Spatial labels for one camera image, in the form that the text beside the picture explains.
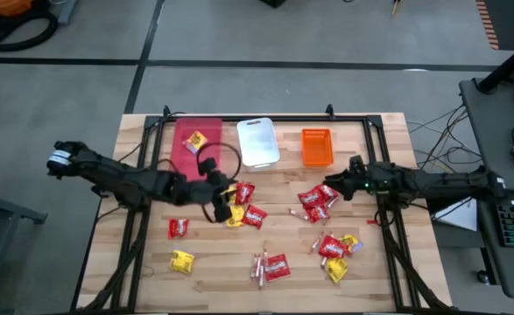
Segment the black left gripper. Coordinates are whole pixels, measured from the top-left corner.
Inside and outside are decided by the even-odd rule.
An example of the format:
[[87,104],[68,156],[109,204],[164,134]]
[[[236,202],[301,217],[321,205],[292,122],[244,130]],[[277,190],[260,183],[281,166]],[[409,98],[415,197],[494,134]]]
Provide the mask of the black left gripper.
[[[222,189],[229,188],[229,178],[221,171],[212,170],[206,180],[178,180],[175,182],[175,205],[206,205],[217,198]],[[228,203],[214,203],[216,222],[225,222],[232,217]]]

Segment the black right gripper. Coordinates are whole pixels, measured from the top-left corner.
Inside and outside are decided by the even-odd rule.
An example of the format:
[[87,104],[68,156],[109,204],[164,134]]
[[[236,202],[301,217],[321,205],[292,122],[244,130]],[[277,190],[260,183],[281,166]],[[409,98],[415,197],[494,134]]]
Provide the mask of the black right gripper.
[[352,200],[356,191],[369,194],[389,191],[388,164],[352,165],[348,168],[348,174],[327,175],[323,184],[332,186],[344,200]]

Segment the yellow orange candy packet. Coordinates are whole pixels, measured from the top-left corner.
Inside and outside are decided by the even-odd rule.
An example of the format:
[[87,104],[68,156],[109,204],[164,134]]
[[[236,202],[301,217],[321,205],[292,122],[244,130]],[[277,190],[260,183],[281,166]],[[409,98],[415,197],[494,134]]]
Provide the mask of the yellow orange candy packet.
[[201,132],[195,130],[190,137],[182,142],[182,144],[188,151],[196,154],[207,142],[208,139]]

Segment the orange plastic basket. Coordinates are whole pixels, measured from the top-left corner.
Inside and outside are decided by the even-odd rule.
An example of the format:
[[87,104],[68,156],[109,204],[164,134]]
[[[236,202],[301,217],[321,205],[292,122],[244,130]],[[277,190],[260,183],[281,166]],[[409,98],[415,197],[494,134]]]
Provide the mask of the orange plastic basket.
[[301,135],[304,166],[329,166],[334,162],[331,131],[329,129],[303,129]]

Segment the white plastic bin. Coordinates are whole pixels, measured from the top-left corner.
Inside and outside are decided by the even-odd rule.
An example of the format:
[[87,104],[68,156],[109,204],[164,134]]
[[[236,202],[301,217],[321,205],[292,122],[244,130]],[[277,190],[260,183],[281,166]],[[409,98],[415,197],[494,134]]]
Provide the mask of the white plastic bin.
[[244,120],[236,128],[242,163],[247,171],[274,169],[280,155],[272,120],[268,117]]

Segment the pink translucent plastic bin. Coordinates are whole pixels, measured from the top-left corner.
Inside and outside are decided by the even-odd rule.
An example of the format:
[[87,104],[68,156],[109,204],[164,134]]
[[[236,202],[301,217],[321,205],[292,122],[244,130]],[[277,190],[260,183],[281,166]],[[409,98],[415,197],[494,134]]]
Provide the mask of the pink translucent plastic bin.
[[222,140],[222,120],[219,118],[180,118],[174,129],[171,160],[177,170],[187,176],[188,180],[204,179],[198,172],[196,154],[188,151],[182,144],[184,140],[198,130],[207,139],[206,144],[219,143]]

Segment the white box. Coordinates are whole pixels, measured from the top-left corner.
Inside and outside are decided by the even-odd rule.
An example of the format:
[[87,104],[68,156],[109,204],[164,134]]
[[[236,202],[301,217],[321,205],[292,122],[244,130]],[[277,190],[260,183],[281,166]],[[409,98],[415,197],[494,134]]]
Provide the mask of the white box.
[[477,232],[477,200],[473,198],[460,200],[433,214],[432,220]]

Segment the black slanted pole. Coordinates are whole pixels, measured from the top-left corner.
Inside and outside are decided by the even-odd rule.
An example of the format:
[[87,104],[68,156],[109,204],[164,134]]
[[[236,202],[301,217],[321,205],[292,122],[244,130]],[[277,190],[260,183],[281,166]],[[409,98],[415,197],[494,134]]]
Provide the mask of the black slanted pole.
[[475,80],[475,86],[480,92],[489,94],[512,74],[514,74],[514,54],[484,79]]

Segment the grey box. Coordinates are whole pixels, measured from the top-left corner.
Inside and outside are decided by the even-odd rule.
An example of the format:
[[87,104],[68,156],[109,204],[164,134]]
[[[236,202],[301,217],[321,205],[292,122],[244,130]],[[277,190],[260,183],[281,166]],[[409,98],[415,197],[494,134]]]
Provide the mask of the grey box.
[[70,18],[74,12],[74,8],[79,0],[62,0],[60,7],[60,15],[58,17],[58,22],[61,25],[67,25],[70,22]]

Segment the orange black vacuum cleaner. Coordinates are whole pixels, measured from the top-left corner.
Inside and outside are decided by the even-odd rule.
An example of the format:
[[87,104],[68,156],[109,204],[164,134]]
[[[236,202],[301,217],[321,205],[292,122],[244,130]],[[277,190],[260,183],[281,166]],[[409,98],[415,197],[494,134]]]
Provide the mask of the orange black vacuum cleaner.
[[20,25],[49,14],[46,0],[0,0],[0,44]]

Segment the black aluminium table frame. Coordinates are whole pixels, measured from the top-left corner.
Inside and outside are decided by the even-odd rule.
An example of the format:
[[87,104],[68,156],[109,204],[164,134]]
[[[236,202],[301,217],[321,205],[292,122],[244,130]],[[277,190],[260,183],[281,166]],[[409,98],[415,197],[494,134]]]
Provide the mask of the black aluminium table frame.
[[[401,305],[423,301],[402,268],[386,252],[381,228],[367,224],[377,211],[375,199],[358,193],[350,202],[339,201],[327,223],[310,224],[288,213],[299,211],[298,194],[340,172],[355,154],[364,159],[416,164],[404,116],[384,114],[275,114],[273,126],[280,159],[274,169],[249,172],[238,166],[239,114],[222,116],[224,148],[220,167],[254,184],[254,204],[268,213],[263,226],[226,227],[212,224],[197,206],[154,204],[144,213],[120,210],[104,199],[95,215],[88,254],[74,294],[72,308],[82,311],[107,285],[128,247],[138,246],[137,260],[116,285],[105,305],[114,313],[175,312],[392,312]],[[302,159],[302,130],[331,131],[334,162],[306,167]],[[168,239],[170,219],[188,219],[187,234]],[[317,236],[330,232],[340,240],[353,235],[363,247],[343,257],[348,272],[334,283],[320,267],[319,247],[309,251]],[[285,254],[291,275],[258,289],[250,278],[255,254]],[[170,268],[174,250],[194,256],[190,274]]]

